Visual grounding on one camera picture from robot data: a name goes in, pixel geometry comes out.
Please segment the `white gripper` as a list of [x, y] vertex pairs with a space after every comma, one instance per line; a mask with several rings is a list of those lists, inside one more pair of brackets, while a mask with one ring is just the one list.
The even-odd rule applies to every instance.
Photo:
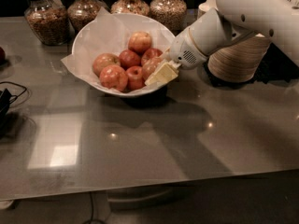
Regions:
[[189, 28], [175, 37], [170, 49], [166, 49], [161, 58], [173, 61], [161, 62], [145, 81], [147, 86], [167, 84], [178, 77], [179, 68], [191, 70], [207, 61], [207, 56], [194, 45]]

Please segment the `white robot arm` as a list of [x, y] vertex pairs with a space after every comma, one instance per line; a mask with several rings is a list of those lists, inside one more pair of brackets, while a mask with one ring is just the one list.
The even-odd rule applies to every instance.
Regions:
[[299, 66], [299, 7], [289, 0], [216, 0], [162, 55], [176, 68], [203, 63], [230, 83], [251, 80], [268, 47]]

